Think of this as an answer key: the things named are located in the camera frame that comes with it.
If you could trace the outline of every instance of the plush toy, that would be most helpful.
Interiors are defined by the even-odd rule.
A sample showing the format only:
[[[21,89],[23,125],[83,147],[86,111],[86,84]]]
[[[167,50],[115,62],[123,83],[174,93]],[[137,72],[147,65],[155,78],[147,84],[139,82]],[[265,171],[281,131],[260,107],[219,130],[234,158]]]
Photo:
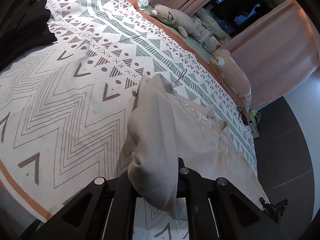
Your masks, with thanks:
[[[191,34],[195,38],[200,38],[200,33],[197,31],[195,24],[182,11],[157,4],[155,5],[155,9],[150,11],[150,14],[164,24],[171,25],[174,29],[178,30],[183,38],[187,38],[188,34]]]
[[[237,96],[246,113],[251,103],[250,82],[226,49],[217,49],[210,57],[210,63],[230,90]]]

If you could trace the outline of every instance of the bed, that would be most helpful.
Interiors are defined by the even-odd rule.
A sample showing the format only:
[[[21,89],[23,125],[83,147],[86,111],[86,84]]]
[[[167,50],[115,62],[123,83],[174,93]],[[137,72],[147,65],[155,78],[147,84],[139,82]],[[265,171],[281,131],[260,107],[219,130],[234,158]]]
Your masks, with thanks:
[[[213,106],[257,172],[251,131],[231,97],[193,53],[127,0],[48,0],[46,6],[58,41],[0,74],[0,181],[26,216],[45,222],[95,177],[127,170],[133,145],[126,125],[142,75],[161,73],[175,82],[187,69],[178,94]],[[29,221],[20,223],[25,228]],[[163,234],[187,239],[188,223],[138,199],[133,239]]]

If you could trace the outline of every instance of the silver bolt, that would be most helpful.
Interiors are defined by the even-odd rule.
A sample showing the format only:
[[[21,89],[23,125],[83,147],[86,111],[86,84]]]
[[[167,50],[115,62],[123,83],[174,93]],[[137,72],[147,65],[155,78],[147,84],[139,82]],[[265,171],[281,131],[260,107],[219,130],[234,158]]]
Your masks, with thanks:
[[[97,185],[101,185],[104,183],[104,178],[102,177],[98,177],[94,180],[94,183],[97,184]]]
[[[181,169],[180,169],[180,173],[182,173],[182,174],[188,174],[188,173],[189,173],[189,169],[188,169],[188,168],[181,168]]]
[[[224,186],[224,185],[226,185],[228,183],[225,178],[218,178],[217,182],[221,186]]]

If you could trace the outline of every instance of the floor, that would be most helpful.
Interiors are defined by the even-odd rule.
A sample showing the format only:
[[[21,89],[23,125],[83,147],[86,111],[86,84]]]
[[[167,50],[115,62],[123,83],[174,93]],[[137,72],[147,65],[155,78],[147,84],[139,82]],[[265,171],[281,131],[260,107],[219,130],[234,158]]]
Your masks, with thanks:
[[[260,111],[261,134],[254,140],[258,179],[271,203],[289,203],[280,226],[299,239],[312,220],[314,175],[301,128],[281,97]]]

